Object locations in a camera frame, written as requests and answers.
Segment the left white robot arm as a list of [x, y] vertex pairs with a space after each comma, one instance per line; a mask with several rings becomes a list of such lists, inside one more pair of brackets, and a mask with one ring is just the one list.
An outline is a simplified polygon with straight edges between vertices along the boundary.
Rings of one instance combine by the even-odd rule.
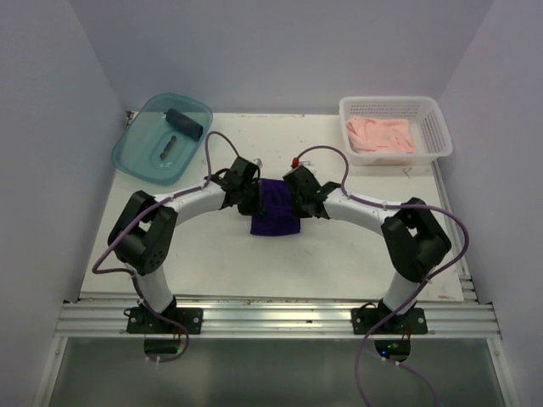
[[126, 266], [143, 307], [146, 322], [157, 332], [176, 323], [175, 298], [163, 264], [175, 229], [181, 223], [222, 209], [236, 207], [241, 215], [263, 210], [260, 166], [240, 157], [208, 175], [204, 183], [170, 195], [131, 195], [108, 237], [108, 250]]

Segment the dark navy blue towel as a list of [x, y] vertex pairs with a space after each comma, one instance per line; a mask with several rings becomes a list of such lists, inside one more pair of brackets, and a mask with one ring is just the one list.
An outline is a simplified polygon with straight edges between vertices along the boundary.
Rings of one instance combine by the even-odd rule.
[[203, 136], [203, 126], [176, 109], [165, 112], [165, 121], [186, 137], [198, 141]]

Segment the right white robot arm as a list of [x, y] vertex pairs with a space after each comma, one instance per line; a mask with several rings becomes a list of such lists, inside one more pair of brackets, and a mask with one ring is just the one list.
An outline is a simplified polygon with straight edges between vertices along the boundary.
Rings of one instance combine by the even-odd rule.
[[341, 220], [384, 239], [395, 274], [379, 300], [378, 323], [386, 332], [398, 332], [415, 304], [412, 293], [451, 251], [451, 240], [426, 204], [418, 198], [397, 206], [351, 198], [337, 182], [320, 184], [304, 166], [292, 169], [283, 180], [291, 192], [294, 215]]

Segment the purple towel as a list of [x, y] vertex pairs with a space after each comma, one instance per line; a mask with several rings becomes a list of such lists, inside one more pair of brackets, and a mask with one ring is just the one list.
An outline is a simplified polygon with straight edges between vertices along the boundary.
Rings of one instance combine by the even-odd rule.
[[263, 212], [251, 219], [250, 234], [285, 237], [300, 233], [301, 222], [293, 215], [293, 200], [285, 181], [262, 179]]

